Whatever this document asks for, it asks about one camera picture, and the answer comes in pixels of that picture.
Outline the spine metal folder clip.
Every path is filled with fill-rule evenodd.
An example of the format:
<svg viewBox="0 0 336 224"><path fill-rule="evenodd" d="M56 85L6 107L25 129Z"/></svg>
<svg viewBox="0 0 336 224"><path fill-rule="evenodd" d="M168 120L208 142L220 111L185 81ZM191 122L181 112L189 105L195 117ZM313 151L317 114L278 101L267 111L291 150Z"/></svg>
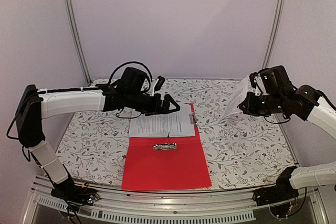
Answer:
<svg viewBox="0 0 336 224"><path fill-rule="evenodd" d="M170 140L170 132L168 132L165 142L163 142L163 137L158 138L158 140L160 140L161 142L153 145L153 150L155 151L167 151L177 149L177 143L171 142Z"/></svg>

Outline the printed white paper sheets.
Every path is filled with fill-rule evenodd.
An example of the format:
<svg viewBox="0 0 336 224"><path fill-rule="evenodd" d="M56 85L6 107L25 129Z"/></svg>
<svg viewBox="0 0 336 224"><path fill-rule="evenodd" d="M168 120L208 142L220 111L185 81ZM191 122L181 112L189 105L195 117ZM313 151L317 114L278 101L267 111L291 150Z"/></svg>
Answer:
<svg viewBox="0 0 336 224"><path fill-rule="evenodd" d="M189 137L195 136L192 105L180 104L180 110L170 114L141 115L131 119L129 137Z"/></svg>

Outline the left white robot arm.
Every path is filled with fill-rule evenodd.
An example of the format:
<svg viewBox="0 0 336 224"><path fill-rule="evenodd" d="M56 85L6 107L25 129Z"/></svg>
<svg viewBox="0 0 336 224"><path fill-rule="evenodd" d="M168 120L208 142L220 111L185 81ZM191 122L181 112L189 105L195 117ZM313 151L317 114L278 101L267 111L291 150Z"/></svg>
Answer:
<svg viewBox="0 0 336 224"><path fill-rule="evenodd" d="M111 112L125 108L141 115L166 115L178 112L181 107L169 95L158 91L164 77L153 78L149 72L127 67L122 76L106 83L88 87L39 89L28 85L17 106L6 136L18 140L28 162L34 160L57 184L58 192L67 200L78 195L78 188L69 180L71 176L46 140L43 121L77 112Z"/></svg>

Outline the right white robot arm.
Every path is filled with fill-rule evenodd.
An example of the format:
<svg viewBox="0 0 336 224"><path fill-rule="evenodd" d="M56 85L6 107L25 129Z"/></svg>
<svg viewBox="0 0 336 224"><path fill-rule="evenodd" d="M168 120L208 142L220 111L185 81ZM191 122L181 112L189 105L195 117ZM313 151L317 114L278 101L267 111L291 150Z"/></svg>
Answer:
<svg viewBox="0 0 336 224"><path fill-rule="evenodd" d="M285 122L292 116L335 138L335 105L324 92L308 84L296 87L284 66L261 69L249 75L253 91L248 91L239 109L247 115L267 118L281 114ZM335 185L335 162L286 168L276 180L271 196L284 200L292 189Z"/></svg>

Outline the right aluminium frame post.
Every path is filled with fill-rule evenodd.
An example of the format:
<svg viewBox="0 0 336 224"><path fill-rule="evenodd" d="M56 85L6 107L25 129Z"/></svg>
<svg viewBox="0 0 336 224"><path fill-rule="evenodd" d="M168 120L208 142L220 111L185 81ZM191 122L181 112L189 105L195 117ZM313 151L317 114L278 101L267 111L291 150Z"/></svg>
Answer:
<svg viewBox="0 0 336 224"><path fill-rule="evenodd" d="M267 68L269 66L272 52L275 46L280 22L281 22L281 16L282 16L284 4L285 4L285 0L276 0L275 12L274 12L274 17L272 19L270 35L269 35L269 39L267 42L267 47L266 47L266 52L265 52L265 56L263 59L263 63L261 65L262 68Z"/></svg>

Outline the aluminium front rail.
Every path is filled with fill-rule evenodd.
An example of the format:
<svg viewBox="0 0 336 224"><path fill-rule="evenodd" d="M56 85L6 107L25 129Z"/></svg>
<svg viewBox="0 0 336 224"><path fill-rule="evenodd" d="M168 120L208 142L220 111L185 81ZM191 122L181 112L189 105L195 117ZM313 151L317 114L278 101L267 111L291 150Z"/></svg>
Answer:
<svg viewBox="0 0 336 224"><path fill-rule="evenodd" d="M51 196L51 183L36 176L22 223L329 223L317 188L297 199L258 206L252 188L238 190L122 191L91 184L100 199L77 214Z"/></svg>

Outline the separate printed paper sheet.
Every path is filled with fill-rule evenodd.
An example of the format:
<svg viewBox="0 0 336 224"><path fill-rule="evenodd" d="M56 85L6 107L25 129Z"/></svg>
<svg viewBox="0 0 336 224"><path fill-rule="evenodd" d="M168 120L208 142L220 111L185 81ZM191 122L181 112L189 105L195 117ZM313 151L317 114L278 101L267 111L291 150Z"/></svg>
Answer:
<svg viewBox="0 0 336 224"><path fill-rule="evenodd" d="M242 110L238 106L244 101L247 96L247 92L249 91L253 91L253 89L250 86L250 78L247 76L237 85L233 95L229 98L223 118L236 114L242 114Z"/></svg>

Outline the left aluminium frame post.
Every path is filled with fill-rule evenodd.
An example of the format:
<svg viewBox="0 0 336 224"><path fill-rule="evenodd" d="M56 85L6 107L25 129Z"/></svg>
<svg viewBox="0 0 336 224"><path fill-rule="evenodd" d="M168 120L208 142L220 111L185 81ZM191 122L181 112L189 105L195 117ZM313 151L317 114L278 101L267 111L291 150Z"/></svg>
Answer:
<svg viewBox="0 0 336 224"><path fill-rule="evenodd" d="M88 68L88 65L85 59L85 54L83 51L82 43L80 40L79 30L78 30L78 26L76 22L76 17L75 17L74 6L72 3L72 0L64 0L64 2L65 2L66 13L68 16L70 31L72 34L73 43L74 43L77 57L79 60L80 68L82 70L83 77L86 83L91 83L92 80L91 80L89 68Z"/></svg>

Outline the red file folder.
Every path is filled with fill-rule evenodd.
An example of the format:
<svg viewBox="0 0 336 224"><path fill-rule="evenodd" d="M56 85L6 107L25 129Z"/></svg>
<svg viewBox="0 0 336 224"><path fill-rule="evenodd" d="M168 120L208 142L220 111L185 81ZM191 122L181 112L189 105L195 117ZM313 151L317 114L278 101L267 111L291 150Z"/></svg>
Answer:
<svg viewBox="0 0 336 224"><path fill-rule="evenodd" d="M155 151L160 137L130 137L125 158L123 190L185 190L211 187L198 127L195 136L170 137L176 150Z"/></svg>

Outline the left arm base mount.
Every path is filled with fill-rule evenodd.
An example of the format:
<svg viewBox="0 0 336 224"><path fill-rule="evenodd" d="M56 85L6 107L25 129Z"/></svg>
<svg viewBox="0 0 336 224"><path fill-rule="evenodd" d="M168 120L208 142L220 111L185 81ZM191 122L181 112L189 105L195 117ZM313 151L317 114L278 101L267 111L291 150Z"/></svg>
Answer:
<svg viewBox="0 0 336 224"><path fill-rule="evenodd" d="M65 181L56 184L52 183L53 189L51 195L64 201L79 205L93 205L94 202L100 199L98 191L88 187L87 183L83 186L76 185L71 177Z"/></svg>

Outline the aluminium frame post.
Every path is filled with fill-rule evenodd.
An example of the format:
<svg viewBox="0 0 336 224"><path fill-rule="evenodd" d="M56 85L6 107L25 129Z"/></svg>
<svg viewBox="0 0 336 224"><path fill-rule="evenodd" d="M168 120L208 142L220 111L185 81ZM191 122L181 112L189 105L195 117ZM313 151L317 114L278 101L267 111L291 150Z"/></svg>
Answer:
<svg viewBox="0 0 336 224"><path fill-rule="evenodd" d="M269 39L267 42L267 47L266 47L266 52L265 52L265 56L263 59L263 63L261 65L262 68L267 68L269 66L272 52L275 46L280 22L281 22L281 16L282 16L284 4L285 4L285 0L276 0L275 12L274 12L274 17L272 19L270 35L269 35Z"/></svg>
<svg viewBox="0 0 336 224"><path fill-rule="evenodd" d="M73 43L74 43L77 57L79 60L80 68L82 70L83 77L86 83L91 83L92 80L91 80L89 68L88 68L88 65L85 59L85 54L83 51L82 43L80 40L79 30L78 30L78 26L76 22L76 17L75 17L74 6L72 3L72 0L64 0L64 2L65 2L66 13L68 16L70 31L72 34Z"/></svg>

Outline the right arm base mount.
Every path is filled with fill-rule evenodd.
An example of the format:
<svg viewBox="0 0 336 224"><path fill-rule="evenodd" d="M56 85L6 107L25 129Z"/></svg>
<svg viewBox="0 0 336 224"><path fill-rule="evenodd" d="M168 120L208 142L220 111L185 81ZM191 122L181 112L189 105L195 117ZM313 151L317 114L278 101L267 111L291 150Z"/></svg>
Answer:
<svg viewBox="0 0 336 224"><path fill-rule="evenodd" d="M275 204L282 201L293 199L296 202L299 192L294 189L289 179L292 172L298 168L297 166L290 166L281 172L276 179L276 184L270 187L261 187L253 192L252 200L256 202L257 206L264 206L269 204ZM271 207L271 213L278 219L288 217L293 210L292 203L288 203L284 206Z"/></svg>

